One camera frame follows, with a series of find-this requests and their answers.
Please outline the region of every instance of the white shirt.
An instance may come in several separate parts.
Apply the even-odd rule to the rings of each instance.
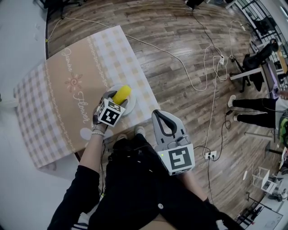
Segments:
[[[276,101],[275,110],[276,111],[285,111],[288,109],[288,100],[281,99],[280,97]],[[283,115],[282,112],[275,112],[275,127],[276,129],[279,128],[279,121],[281,116]]]

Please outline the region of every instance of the white button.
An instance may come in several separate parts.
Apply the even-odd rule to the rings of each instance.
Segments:
[[[163,209],[164,208],[163,204],[159,203],[158,208]]]

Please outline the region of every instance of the white plate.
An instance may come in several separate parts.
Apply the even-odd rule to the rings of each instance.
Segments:
[[[114,85],[114,86],[112,86],[110,89],[109,89],[109,91],[113,91],[113,90],[115,90],[115,91],[118,91],[119,89],[121,89],[121,87],[122,86],[124,86],[124,85],[122,85],[122,84],[118,84],[118,85]],[[136,104],[136,97],[135,97],[135,95],[133,94],[133,90],[131,90],[131,93],[130,93],[130,95],[128,96],[128,103],[127,103],[127,105],[126,105],[126,107],[125,107],[125,112],[122,114],[122,116],[126,116],[126,115],[128,115],[129,113],[131,113],[131,111],[134,109],[134,107],[135,107],[135,104]]]

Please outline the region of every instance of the sun illustration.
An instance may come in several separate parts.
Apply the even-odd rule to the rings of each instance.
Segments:
[[[65,84],[68,84],[67,88],[69,89],[69,92],[72,92],[72,90],[76,90],[76,86],[78,88],[82,88],[80,83],[82,83],[82,81],[80,81],[79,79],[82,77],[83,75],[80,74],[76,74],[74,76],[74,73],[71,72],[71,78],[68,77],[69,81],[65,81]]]

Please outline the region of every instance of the white shoe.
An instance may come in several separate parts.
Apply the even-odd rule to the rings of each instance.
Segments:
[[[229,101],[228,101],[228,107],[231,108],[233,107],[233,101],[236,100],[236,95],[231,95],[231,97],[229,98]]]
[[[136,126],[136,127],[135,127],[135,136],[136,136],[138,133],[139,133],[139,134],[142,134],[143,137],[145,137],[146,132],[145,132],[145,129],[144,129],[143,126]]]
[[[117,139],[116,139],[116,141],[119,141],[119,140],[121,140],[121,139],[127,139],[127,135],[126,134],[120,134],[118,137],[117,137]]]
[[[238,115],[242,115],[242,114],[240,113],[240,114],[237,114],[237,115],[233,116],[233,121],[238,121],[237,120]]]

